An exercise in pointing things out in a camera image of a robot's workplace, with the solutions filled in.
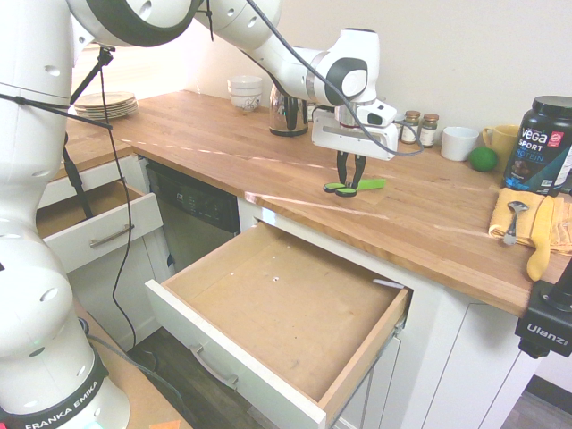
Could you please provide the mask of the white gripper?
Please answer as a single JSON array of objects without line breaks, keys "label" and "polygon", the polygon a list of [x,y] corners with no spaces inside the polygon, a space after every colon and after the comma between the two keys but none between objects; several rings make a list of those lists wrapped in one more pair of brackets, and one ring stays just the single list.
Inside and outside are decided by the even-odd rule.
[{"label": "white gripper", "polygon": [[347,161],[354,155],[355,171],[351,182],[357,187],[366,168],[366,158],[391,160],[398,149],[398,130],[392,123],[387,127],[365,126],[378,144],[361,129],[350,129],[340,125],[334,113],[318,110],[313,116],[312,141],[319,147],[337,150],[336,165],[341,184],[348,183]]}]

